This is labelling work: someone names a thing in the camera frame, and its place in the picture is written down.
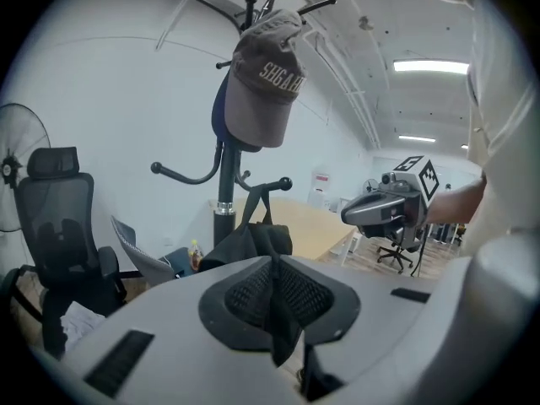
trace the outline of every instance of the mesh chair back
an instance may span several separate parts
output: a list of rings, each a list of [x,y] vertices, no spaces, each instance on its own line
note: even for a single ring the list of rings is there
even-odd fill
[[[135,246],[135,231],[133,228],[114,216],[111,216],[111,222],[127,256],[151,286],[175,278],[175,272],[168,262],[160,261]]]
[[[100,275],[92,237],[94,179],[78,172],[75,148],[38,148],[15,191],[24,238],[48,289]]]

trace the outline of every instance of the person's arm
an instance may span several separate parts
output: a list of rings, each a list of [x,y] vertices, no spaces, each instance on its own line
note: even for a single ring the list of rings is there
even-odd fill
[[[441,192],[429,205],[427,224],[468,224],[476,212],[486,187],[486,177],[450,192]]]

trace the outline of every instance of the black bag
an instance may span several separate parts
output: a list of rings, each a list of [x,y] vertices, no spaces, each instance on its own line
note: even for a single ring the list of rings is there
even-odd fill
[[[262,222],[250,224],[249,221],[260,199],[267,212]],[[266,255],[275,257],[292,253],[293,242],[290,239],[289,228],[272,223],[268,189],[265,185],[254,186],[247,198],[241,224],[201,260],[198,271],[204,272],[254,257]]]
[[[262,222],[250,224],[249,220],[261,198],[267,212]],[[273,266],[277,266],[280,255],[292,253],[293,242],[290,239],[289,228],[272,223],[268,189],[264,185],[254,186],[244,207],[242,223],[201,260],[199,272],[262,256],[272,257],[275,261]],[[280,366],[293,353],[302,329],[284,301],[282,293],[279,292],[281,286],[278,284],[276,273],[277,270],[271,273],[272,278],[259,295],[257,305],[261,312],[266,314],[264,322],[258,327],[272,335],[273,361],[276,366]]]

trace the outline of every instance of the coat rack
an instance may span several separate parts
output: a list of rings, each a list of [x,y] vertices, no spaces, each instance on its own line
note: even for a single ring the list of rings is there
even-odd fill
[[[246,10],[235,15],[244,15],[244,22],[242,23],[240,30],[244,31],[249,29],[253,23],[272,12],[275,1],[276,0],[267,0],[259,11],[254,9],[257,0],[246,0]],[[318,8],[323,8],[329,4],[335,3],[336,0],[323,0],[322,2],[302,8],[298,11],[298,14],[304,15]],[[231,62],[219,62],[216,64],[216,68],[226,68],[230,66],[230,64]],[[246,183],[246,179],[251,175],[251,172],[246,170],[241,174],[240,162],[241,151],[234,145],[224,144],[218,140],[216,143],[216,151],[213,156],[213,167],[204,177],[199,179],[185,177],[176,171],[166,168],[160,162],[154,162],[150,166],[150,169],[154,174],[161,174],[187,185],[201,185],[212,179],[219,170],[218,204],[213,212],[213,243],[214,246],[216,246],[235,229],[236,212],[233,208],[235,183],[246,191],[251,189]],[[288,191],[293,186],[293,182],[288,177],[283,177],[278,181],[267,183],[265,186],[270,191]]]

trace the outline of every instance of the pipe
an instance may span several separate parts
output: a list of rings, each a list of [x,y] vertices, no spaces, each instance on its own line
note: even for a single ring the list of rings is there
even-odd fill
[[[204,6],[207,6],[208,8],[211,8],[212,10],[215,10],[218,14],[224,16],[228,21],[230,21],[233,26],[235,27],[236,31],[238,31],[238,34],[242,34],[242,30],[240,29],[240,26],[236,23],[236,20],[231,17],[228,13],[226,13],[223,9],[218,8],[217,6],[214,6],[210,2],[206,0],[195,0],[196,2],[202,3]]]
[[[356,10],[356,13],[359,16],[359,19],[362,18],[363,15],[362,15],[362,11],[360,10],[360,6],[354,0],[350,0],[350,2],[353,5],[353,8]],[[371,33],[370,31],[368,31],[367,33],[370,36],[371,42],[373,43],[373,47],[375,48],[375,52],[377,56],[379,57],[379,62],[381,63],[382,72],[385,78],[386,89],[390,90],[390,80],[388,79],[388,73],[386,73],[385,59],[381,54],[381,49],[379,47],[379,44],[377,44],[377,40],[373,36],[373,33]],[[390,108],[391,108],[392,118],[394,121],[396,121],[396,112],[394,110],[394,105],[392,104],[392,101],[390,101]]]
[[[315,19],[313,19],[313,17],[311,17],[311,19],[312,19],[312,24],[319,25],[319,23]],[[341,69],[343,70],[345,76],[350,81],[350,83],[353,85],[354,90],[355,91],[361,91],[360,87],[356,83],[356,78],[349,71],[347,64],[345,64],[345,62],[341,58],[339,52],[337,50],[335,50],[335,46],[332,44],[332,41],[329,40],[327,35],[322,32],[323,28],[321,27],[320,29],[315,29],[315,31],[325,39],[327,49],[332,53],[332,56],[333,56],[334,60],[341,67]],[[349,89],[347,89],[346,86],[344,87],[344,90],[347,93],[349,91]],[[366,124],[368,126],[368,128],[369,128],[368,129],[368,128],[365,127],[364,129],[366,130],[368,135],[370,135],[370,137],[372,138],[372,143],[377,148],[380,148],[381,147],[381,141],[379,140],[379,135],[378,135],[377,130],[375,128],[375,123],[373,122],[373,118],[371,117],[370,108],[369,108],[369,106],[367,105],[367,103],[365,101],[365,97],[362,94],[359,94],[359,97],[360,97],[360,102],[362,103],[362,106],[364,108],[364,112],[365,112],[365,114],[367,114],[367,116],[365,116],[364,113],[361,113],[362,118],[364,119],[364,124]],[[352,98],[352,101],[355,103],[355,106],[359,110],[362,108],[362,107],[360,107],[359,103],[357,102],[357,100],[354,97]]]
[[[171,17],[170,17],[170,21],[169,23],[167,24],[167,27],[165,28],[165,30],[163,31],[163,33],[161,34],[161,36],[159,37],[158,39],[158,43],[157,45],[155,46],[155,50],[156,51],[159,51],[161,49],[161,46],[163,45],[163,43],[165,42],[165,38],[167,37],[167,35],[170,33],[170,30],[173,28],[173,26],[175,25],[176,21],[178,20],[178,18],[180,17],[180,14],[182,12],[182,9],[186,6],[188,0],[180,0],[180,2],[178,3],[178,5],[176,6],[175,10],[173,11]]]
[[[321,58],[322,60],[325,62],[325,64],[328,66],[328,68],[330,69],[330,72],[332,73],[332,75],[334,76],[334,78],[336,79],[337,83],[341,86],[343,92],[346,94],[346,97],[349,101],[349,104],[353,107],[353,110],[354,112],[356,113],[357,117],[359,118],[360,120],[360,123],[362,124],[362,127],[364,128],[365,132],[367,133],[368,137],[370,138],[370,141],[371,143],[374,145],[374,147],[376,148],[379,148],[381,146],[380,144],[380,141],[379,141],[379,138],[378,138],[378,135],[376,133],[376,130],[374,129],[373,125],[369,124],[366,119],[365,119],[365,116],[363,114],[363,112],[361,111],[361,108],[358,104],[358,102],[356,101],[356,99],[354,98],[354,95],[352,94],[347,94],[349,93],[349,89],[347,88],[347,86],[345,85],[345,82],[343,79],[341,79],[341,76],[334,70],[334,68],[332,67],[332,65],[330,64],[330,62],[328,61],[328,58],[325,57],[323,54],[324,54],[324,51],[319,51],[317,48],[315,48],[306,38],[308,35],[310,34],[313,34],[313,33],[318,33],[320,35],[322,35],[323,37],[325,37],[322,33],[320,33],[318,30],[316,29],[313,29],[304,33],[302,35],[302,38],[305,40],[305,43],[314,51],[316,52]],[[337,63],[342,66],[342,69],[343,69],[343,63],[341,63],[340,61],[337,61]],[[361,91],[359,89],[359,86],[356,84],[356,81],[355,79],[352,77],[352,74],[348,73],[348,78],[351,82],[351,84],[353,84],[353,87],[355,89],[355,91],[359,92]]]

